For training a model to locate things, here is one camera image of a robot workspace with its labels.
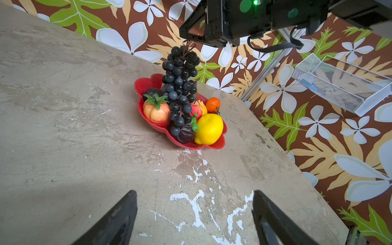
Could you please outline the red fake strawberry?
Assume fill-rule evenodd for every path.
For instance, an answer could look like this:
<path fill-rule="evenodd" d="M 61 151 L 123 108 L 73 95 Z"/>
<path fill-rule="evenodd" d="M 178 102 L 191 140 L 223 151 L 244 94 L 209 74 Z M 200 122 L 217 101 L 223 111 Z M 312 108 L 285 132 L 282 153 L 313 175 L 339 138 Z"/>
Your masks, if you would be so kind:
<path fill-rule="evenodd" d="M 143 114 L 151 123 L 166 128 L 170 124 L 170 108 L 167 103 L 167 96 L 159 96 L 157 93 L 152 96 L 144 94 L 147 98 L 143 104 Z"/>

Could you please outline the red fake pomegranate piece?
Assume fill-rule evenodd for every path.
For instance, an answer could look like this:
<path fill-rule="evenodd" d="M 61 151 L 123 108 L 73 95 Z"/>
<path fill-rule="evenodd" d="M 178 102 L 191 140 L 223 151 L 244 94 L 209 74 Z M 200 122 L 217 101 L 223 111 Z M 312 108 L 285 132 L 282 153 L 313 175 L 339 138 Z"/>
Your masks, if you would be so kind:
<path fill-rule="evenodd" d="M 191 111 L 191 116 L 196 116 L 196 120 L 199 120 L 203 116 L 203 102 L 201 100 L 195 101 L 194 103 L 191 103 L 192 111 Z"/>

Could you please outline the yellow fake lemon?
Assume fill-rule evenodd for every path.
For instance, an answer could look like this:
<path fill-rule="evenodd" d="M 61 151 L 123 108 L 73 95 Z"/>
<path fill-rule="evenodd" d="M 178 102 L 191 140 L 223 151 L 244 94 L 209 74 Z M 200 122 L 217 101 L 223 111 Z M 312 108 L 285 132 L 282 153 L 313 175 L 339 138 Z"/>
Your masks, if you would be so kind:
<path fill-rule="evenodd" d="M 197 145 L 212 145 L 217 142 L 223 132 L 224 124 L 221 116 L 213 113 L 203 115 L 197 122 L 199 127 L 194 142 Z"/>

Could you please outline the orange mandarin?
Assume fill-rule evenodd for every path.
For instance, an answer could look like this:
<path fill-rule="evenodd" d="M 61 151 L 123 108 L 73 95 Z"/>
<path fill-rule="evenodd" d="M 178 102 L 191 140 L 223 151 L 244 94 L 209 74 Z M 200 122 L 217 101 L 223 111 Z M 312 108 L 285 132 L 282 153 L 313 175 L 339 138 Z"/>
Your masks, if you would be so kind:
<path fill-rule="evenodd" d="M 206 108 L 208 113 L 219 114 L 220 110 L 220 100 L 218 98 L 210 98 L 206 103 Z"/>

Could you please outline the small orange-yellow fruit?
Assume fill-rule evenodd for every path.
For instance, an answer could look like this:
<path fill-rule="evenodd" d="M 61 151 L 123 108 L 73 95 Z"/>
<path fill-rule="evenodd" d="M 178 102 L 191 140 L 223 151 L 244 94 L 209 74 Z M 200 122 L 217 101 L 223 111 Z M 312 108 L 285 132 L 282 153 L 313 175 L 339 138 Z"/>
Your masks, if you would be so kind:
<path fill-rule="evenodd" d="M 200 105 L 200 107 L 201 107 L 201 109 L 202 109 L 203 115 L 207 114 L 207 113 L 208 113 L 208 110 L 207 110 L 207 107 L 206 107 L 206 105 L 204 104 L 204 102 L 203 102 L 202 100 L 198 100 L 198 102 L 199 102 L 199 105 Z"/>

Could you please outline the dark fake avocado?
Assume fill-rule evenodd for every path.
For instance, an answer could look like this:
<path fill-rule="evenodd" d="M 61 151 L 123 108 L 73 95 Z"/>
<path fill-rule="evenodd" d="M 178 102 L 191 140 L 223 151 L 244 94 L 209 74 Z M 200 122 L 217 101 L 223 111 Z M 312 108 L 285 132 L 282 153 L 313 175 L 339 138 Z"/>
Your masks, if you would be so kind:
<path fill-rule="evenodd" d="M 143 100 L 146 101 L 148 99 L 147 96 L 153 97 L 154 94 L 157 94 L 158 97 L 164 96 L 164 92 L 158 88 L 149 88 L 143 93 Z"/>

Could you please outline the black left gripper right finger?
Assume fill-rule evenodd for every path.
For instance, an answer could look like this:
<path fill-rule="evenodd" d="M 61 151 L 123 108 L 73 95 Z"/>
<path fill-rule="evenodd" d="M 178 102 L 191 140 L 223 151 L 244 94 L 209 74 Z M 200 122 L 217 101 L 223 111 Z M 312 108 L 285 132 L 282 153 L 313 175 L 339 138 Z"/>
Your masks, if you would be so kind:
<path fill-rule="evenodd" d="M 317 244 L 260 190 L 254 191 L 252 215 L 261 245 Z"/>

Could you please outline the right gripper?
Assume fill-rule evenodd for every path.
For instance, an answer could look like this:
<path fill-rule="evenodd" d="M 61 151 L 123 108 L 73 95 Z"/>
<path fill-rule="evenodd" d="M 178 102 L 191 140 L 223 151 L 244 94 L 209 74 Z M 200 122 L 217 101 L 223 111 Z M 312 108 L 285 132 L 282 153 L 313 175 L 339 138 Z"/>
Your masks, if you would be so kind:
<path fill-rule="evenodd" d="M 184 39 L 214 48 L 240 44 L 242 37 L 261 38 L 282 28 L 314 33 L 328 14 L 329 1 L 200 1 L 179 28 Z"/>

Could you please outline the dark purple passion fruit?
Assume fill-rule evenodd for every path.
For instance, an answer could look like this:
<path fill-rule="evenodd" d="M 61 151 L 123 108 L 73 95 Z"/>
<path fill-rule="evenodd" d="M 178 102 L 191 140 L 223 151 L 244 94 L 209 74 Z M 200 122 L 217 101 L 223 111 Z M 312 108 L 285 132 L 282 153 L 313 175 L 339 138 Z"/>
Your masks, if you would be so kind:
<path fill-rule="evenodd" d="M 197 124 L 198 114 L 189 115 L 187 118 L 179 116 L 174 120 L 173 137 L 181 144 L 193 142 L 195 133 L 199 130 Z"/>

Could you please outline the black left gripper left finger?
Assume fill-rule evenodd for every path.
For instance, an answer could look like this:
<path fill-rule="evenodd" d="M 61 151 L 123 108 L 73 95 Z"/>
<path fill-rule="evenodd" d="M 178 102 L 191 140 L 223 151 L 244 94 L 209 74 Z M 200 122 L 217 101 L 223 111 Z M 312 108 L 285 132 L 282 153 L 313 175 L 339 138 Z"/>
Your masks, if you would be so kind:
<path fill-rule="evenodd" d="M 137 192 L 131 190 L 73 244 L 128 245 L 137 210 Z"/>

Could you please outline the black fake grape bunch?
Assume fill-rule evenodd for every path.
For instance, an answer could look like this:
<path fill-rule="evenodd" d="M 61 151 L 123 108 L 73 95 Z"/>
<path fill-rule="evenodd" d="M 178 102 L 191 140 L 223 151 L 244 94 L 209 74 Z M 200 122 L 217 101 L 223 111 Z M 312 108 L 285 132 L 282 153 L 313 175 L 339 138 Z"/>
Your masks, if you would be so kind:
<path fill-rule="evenodd" d="M 174 120 L 191 115 L 191 103 L 196 101 L 197 85 L 191 78 L 198 74 L 198 55 L 188 45 L 173 47 L 167 60 L 162 63 L 164 95 L 170 108 L 168 131 L 173 137 Z"/>

